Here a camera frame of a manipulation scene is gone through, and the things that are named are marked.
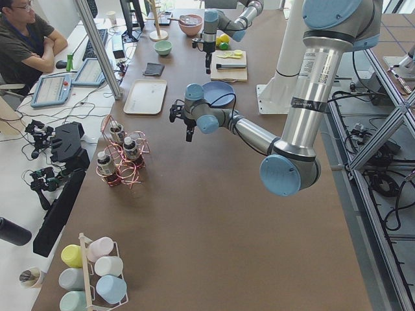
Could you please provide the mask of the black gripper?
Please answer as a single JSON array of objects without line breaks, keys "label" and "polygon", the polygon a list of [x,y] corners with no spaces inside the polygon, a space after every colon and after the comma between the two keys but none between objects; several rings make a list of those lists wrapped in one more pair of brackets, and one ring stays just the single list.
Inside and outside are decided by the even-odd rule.
[{"label": "black gripper", "polygon": [[205,41],[203,43],[203,49],[202,50],[206,54],[206,58],[205,58],[206,73],[208,75],[210,75],[211,74],[211,59],[212,59],[212,54],[215,52],[215,42]]},{"label": "black gripper", "polygon": [[196,127],[196,121],[194,119],[190,119],[186,116],[185,113],[182,113],[182,119],[184,120],[185,125],[187,126],[185,141],[191,142],[193,140],[193,134]]}]

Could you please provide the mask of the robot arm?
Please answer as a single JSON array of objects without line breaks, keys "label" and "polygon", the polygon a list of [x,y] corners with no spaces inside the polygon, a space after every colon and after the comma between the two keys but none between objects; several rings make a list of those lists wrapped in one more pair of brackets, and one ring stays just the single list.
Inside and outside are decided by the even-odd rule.
[{"label": "robot arm", "polygon": [[199,84],[185,89],[184,103],[173,105],[171,119],[182,119],[190,141],[195,128],[213,133],[220,127],[238,135],[265,156],[260,166],[264,186],[290,196],[313,185],[320,176],[314,140],[342,55],[374,47],[379,41],[381,1],[305,1],[305,54],[281,137],[231,109],[213,108]]},{"label": "robot arm", "polygon": [[211,73],[211,61],[216,50],[217,31],[221,30],[234,41],[240,42],[246,34],[246,29],[252,21],[259,16],[264,9],[264,2],[257,1],[237,1],[244,6],[238,18],[230,19],[225,15],[221,8],[229,8],[230,1],[217,1],[217,4],[208,5],[205,1],[204,26],[202,32],[202,50],[206,54],[205,67],[206,73]]}]

